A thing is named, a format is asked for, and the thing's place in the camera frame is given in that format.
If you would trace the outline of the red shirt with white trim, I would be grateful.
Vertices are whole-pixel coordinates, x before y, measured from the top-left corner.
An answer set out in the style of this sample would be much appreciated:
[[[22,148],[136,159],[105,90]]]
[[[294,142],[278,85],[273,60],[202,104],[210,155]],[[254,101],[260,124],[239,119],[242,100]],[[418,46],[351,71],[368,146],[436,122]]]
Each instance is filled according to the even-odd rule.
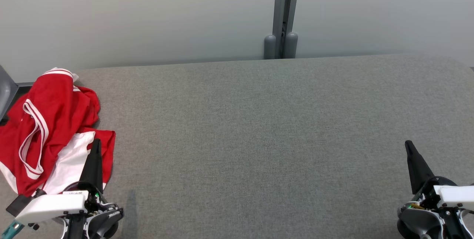
[[[114,131],[92,128],[85,128],[82,133],[73,135],[70,142],[58,153],[53,171],[41,189],[48,195],[55,195],[61,193],[68,185],[80,181],[95,139],[100,140],[102,159],[102,180],[96,186],[104,189],[112,173],[116,134]]]

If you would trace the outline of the grey metal partition post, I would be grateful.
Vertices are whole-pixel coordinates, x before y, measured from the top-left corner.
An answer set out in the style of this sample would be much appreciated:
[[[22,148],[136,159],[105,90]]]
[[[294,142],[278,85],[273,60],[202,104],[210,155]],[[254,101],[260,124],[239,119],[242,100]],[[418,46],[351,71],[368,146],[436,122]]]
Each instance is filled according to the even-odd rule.
[[[274,19],[271,35],[277,38],[276,59],[283,59],[286,34],[293,32],[297,0],[274,0]]]

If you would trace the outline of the grey metal stand leg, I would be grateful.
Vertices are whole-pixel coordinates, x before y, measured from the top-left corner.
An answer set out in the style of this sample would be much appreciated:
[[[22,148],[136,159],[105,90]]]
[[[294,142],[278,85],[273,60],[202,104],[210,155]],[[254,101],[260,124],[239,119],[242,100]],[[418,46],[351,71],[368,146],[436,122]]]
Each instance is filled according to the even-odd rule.
[[[0,65],[0,120],[7,114],[7,110],[10,107],[18,88],[18,85]]]

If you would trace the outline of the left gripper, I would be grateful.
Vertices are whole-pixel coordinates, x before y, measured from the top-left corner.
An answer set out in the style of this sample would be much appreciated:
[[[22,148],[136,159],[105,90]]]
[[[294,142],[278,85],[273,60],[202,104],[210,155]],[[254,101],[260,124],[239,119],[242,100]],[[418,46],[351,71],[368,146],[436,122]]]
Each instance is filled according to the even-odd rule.
[[[27,225],[68,215],[88,214],[96,210],[97,200],[102,199],[103,187],[101,141],[96,138],[80,181],[70,184],[58,194],[33,198],[14,219]]]

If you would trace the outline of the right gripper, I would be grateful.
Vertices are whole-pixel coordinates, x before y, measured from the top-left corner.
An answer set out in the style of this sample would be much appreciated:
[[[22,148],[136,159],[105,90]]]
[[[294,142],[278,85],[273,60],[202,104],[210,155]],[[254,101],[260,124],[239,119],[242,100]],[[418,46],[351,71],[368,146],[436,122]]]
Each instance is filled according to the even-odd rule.
[[[407,140],[404,145],[413,202],[425,210],[474,210],[474,184],[458,186],[445,177],[435,176],[413,142]]]

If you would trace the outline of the red jersey white striped trim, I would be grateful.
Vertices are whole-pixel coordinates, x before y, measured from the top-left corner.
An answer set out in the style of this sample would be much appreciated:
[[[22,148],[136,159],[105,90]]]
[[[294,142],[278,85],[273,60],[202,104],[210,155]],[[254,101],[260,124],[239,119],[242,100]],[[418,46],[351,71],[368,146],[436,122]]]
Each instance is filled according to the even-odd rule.
[[[31,196],[56,166],[73,136],[98,121],[94,91],[77,87],[76,74],[53,68],[37,78],[0,126],[0,172],[19,195]]]

